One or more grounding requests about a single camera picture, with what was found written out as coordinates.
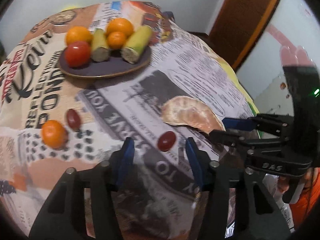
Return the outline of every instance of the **brown door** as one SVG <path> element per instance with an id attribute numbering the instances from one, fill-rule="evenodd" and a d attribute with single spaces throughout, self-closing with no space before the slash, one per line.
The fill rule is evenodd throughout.
<path id="1" fill-rule="evenodd" d="M 213 50 L 236 69 L 268 24 L 279 0 L 225 0 L 210 32 Z"/>

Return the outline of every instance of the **orange clothing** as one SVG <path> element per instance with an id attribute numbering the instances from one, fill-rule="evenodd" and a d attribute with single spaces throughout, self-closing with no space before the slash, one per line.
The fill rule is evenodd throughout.
<path id="1" fill-rule="evenodd" d="M 304 215 L 305 215 L 306 209 L 308 207 L 310 190 L 311 190 L 311 188 L 304 190 L 301 193 L 298 202 L 295 204 L 290 204 L 290 208 L 292 211 L 293 223 L 294 223 L 294 227 L 296 229 L 303 222 Z M 312 209 L 313 205 L 316 203 L 319 195 L 320 195 L 320 172 L 318 173 L 317 179 L 314 182 L 313 187 L 312 187 L 308 213 Z"/>

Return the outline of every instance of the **plate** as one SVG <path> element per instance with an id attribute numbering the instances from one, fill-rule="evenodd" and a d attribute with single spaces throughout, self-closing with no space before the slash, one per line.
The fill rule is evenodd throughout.
<path id="1" fill-rule="evenodd" d="M 64 57 L 65 50 L 59 58 L 59 68 L 66 75 L 76 78 L 108 78 L 125 75 L 138 70 L 149 64 L 151 60 L 151 49 L 146 47 L 139 61 L 136 64 L 126 62 L 120 54 L 120 50 L 112 51 L 107 61 L 95 62 L 90 60 L 88 63 L 71 68 Z"/>

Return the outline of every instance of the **tablecloth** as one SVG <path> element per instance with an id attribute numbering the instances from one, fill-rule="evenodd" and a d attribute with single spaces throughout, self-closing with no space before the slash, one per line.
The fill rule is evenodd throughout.
<path id="1" fill-rule="evenodd" d="M 105 80 L 65 76 L 59 56 L 70 27 L 105 28 L 115 17 L 134 28 L 153 27 L 150 65 Z M 42 204 L 68 167 L 90 169 L 118 150 L 125 137 L 135 141 L 134 167 L 113 195 L 125 239 L 186 239 L 201 222 L 200 194 L 184 151 L 185 139 L 218 160 L 227 147 L 212 147 L 199 133 L 161 121 L 161 105 L 176 95 L 204 101 L 218 117 L 249 117 L 257 112 L 231 67 L 201 39 L 180 29 L 150 2 L 117 1 L 57 13 L 36 24 L 0 67 L 0 200 L 28 235 Z M 73 108 L 82 126 L 73 132 L 65 113 Z M 40 136 L 46 120 L 58 120 L 69 132 L 64 149 L 53 150 Z M 174 147 L 160 152 L 159 136 L 172 130 Z M 230 191 L 226 236 L 234 227 L 235 193 Z M 85 190 L 88 235 L 94 235 L 90 191 Z"/>

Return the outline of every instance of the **tangerine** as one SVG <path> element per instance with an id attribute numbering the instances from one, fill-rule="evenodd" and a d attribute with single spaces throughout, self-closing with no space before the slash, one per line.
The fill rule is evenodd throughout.
<path id="1" fill-rule="evenodd" d="M 126 36 L 122 32 L 113 32 L 110 33 L 107 42 L 111 49 L 121 49 L 125 44 Z"/>
<path id="2" fill-rule="evenodd" d="M 75 41 L 86 41 L 88 44 L 92 41 L 92 34 L 86 27 L 74 26 L 70 28 L 66 34 L 67 46 Z"/>
<path id="3" fill-rule="evenodd" d="M 66 143 L 68 135 L 66 129 L 60 122 L 48 120 L 42 125 L 41 138 L 47 146 L 53 149 L 59 149 Z"/>
<path id="4" fill-rule="evenodd" d="M 115 18 L 107 25 L 106 36 L 110 35 L 112 32 L 122 32 L 129 37 L 133 33 L 133 25 L 125 18 Z"/>

